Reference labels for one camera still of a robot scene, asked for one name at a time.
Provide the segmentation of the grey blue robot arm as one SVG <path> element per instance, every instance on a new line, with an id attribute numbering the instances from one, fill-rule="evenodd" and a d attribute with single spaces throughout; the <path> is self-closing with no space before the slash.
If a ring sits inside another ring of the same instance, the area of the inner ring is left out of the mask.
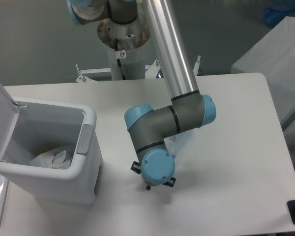
<path id="1" fill-rule="evenodd" d="M 130 80 L 143 75 L 144 66 L 131 56 L 153 40 L 171 105 L 153 109 L 142 104 L 124 114 L 138 160 L 131 170 L 147 189 L 175 184 L 175 161 L 165 139 L 212 123 L 216 107 L 202 95 L 184 56 L 176 18 L 169 0 L 69 0 L 68 11 L 77 25 L 98 22 L 97 33 L 111 53 L 113 78 Z"/>

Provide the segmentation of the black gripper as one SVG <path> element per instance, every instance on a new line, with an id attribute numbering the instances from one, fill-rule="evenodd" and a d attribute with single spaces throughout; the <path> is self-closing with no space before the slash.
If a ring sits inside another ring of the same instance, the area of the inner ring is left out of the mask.
<path id="1" fill-rule="evenodd" d="M 142 169 L 139 162 L 134 161 L 130 167 L 130 170 L 137 174 L 141 174 L 144 183 L 147 185 L 147 190 L 150 190 L 152 187 L 157 186 L 174 187 L 175 185 L 174 177 L 168 177 L 164 175 L 149 175 L 147 173 L 141 173 Z"/>

